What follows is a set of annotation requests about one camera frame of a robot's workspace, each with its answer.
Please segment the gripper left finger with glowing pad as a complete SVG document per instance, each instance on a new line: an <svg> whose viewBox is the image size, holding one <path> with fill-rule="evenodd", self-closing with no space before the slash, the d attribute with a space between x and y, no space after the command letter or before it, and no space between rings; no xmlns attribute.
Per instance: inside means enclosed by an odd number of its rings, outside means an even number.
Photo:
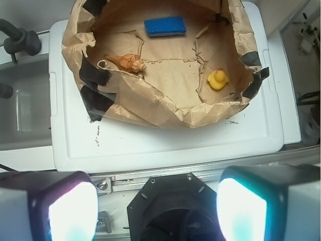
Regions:
<svg viewBox="0 0 321 241"><path fill-rule="evenodd" d="M1 173L1 240L93 240L97 218L84 172Z"/></svg>

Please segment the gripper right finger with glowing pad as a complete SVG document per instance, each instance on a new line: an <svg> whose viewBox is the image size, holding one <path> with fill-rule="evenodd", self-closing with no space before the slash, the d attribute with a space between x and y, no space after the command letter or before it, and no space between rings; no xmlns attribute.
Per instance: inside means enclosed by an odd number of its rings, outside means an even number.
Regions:
<svg viewBox="0 0 321 241"><path fill-rule="evenodd" d="M320 240L320 167L229 166L216 208L226 240Z"/></svg>

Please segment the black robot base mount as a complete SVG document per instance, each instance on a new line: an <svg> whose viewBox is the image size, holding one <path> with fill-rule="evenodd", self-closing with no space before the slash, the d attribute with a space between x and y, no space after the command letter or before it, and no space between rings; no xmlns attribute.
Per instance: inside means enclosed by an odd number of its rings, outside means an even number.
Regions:
<svg viewBox="0 0 321 241"><path fill-rule="evenodd" d="M151 177L127 206L131 240L224 240L217 193L192 173Z"/></svg>

